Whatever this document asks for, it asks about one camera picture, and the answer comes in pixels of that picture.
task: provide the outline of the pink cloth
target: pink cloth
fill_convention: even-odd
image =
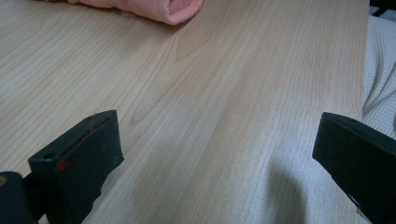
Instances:
[[[93,7],[116,7],[124,15],[138,15],[176,25],[193,17],[204,0],[68,0]]]

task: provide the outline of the wood grain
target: wood grain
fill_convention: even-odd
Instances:
[[[208,0],[169,27],[0,0],[0,170],[117,109],[125,162],[85,223],[353,223],[311,153],[323,111],[361,118],[367,12]]]

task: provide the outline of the light wood surface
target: light wood surface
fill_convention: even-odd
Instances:
[[[368,5],[207,0],[170,27],[0,0],[0,170],[117,109],[125,162],[85,223],[354,223],[311,154],[323,111],[361,118]]]

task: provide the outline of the red mark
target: red mark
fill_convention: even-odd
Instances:
[[[96,119],[96,114],[91,116],[91,123],[90,123],[90,131],[91,131],[91,136],[93,134],[93,132],[95,131],[95,129],[93,128],[93,121]]]
[[[60,158],[58,163],[56,163],[56,170],[59,172],[64,172],[64,171],[68,170],[71,165],[72,165],[71,161]]]

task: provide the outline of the gray cloth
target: gray cloth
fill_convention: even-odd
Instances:
[[[396,139],[396,22],[369,18],[363,123]]]

